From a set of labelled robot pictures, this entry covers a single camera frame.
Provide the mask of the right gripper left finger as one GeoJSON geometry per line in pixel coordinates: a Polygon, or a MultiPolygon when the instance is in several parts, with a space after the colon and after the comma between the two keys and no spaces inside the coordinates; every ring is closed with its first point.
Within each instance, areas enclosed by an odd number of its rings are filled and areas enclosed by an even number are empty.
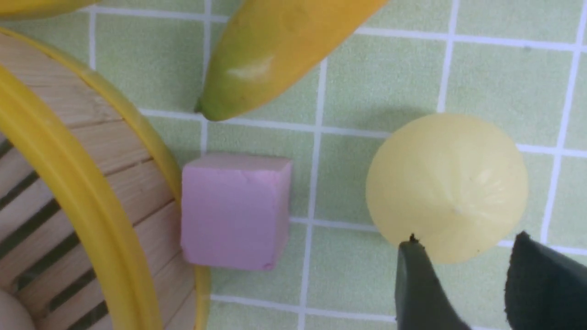
{"type": "Polygon", "coordinates": [[[394,291],[399,330],[469,330],[443,290],[424,246],[411,234],[398,247],[394,291]]]}

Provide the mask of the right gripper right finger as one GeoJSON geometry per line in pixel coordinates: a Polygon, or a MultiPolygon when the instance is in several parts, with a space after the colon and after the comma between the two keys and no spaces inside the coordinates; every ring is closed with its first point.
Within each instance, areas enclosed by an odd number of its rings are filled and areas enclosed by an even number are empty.
{"type": "Polygon", "coordinates": [[[513,330],[584,330],[587,268],[522,231],[511,250],[504,303],[513,330]]]}

